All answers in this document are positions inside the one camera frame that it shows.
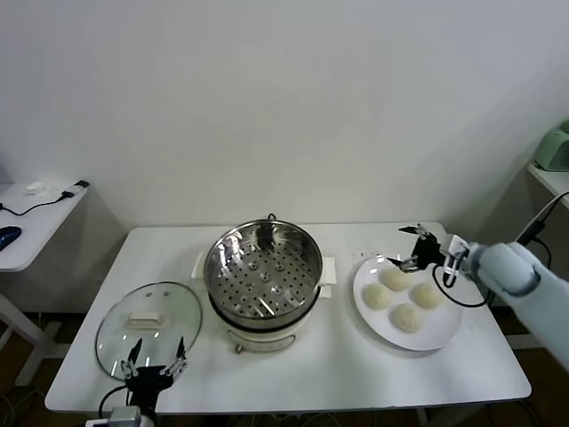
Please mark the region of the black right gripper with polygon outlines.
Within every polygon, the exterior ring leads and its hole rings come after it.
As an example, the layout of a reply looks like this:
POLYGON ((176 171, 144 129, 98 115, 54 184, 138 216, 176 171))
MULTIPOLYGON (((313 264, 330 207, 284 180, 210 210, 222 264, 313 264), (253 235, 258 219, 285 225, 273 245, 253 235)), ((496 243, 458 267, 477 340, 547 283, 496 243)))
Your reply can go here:
POLYGON ((386 258, 393 266, 401 271, 419 271, 425 270, 430 264, 438 266, 444 263, 445 255, 441 252, 441 245, 437 237, 423 225, 408 225, 398 230, 406 234, 415 235, 418 239, 410 258, 404 260, 392 257, 386 258))

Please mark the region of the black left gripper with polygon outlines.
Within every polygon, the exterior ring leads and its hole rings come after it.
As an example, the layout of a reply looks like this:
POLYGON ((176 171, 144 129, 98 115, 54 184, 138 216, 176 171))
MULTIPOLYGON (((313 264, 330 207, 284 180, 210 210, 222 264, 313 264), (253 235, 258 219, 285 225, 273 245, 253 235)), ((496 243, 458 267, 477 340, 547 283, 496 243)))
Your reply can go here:
POLYGON ((187 351, 184 338, 181 337, 174 361, 168 366, 137 369, 136 362, 141 345, 140 338, 130 349, 126 360, 121 361, 121 369, 126 388, 130 392, 129 405, 138 407, 145 416, 155 416, 160 393, 171 388, 173 378, 179 378, 188 365, 187 351))

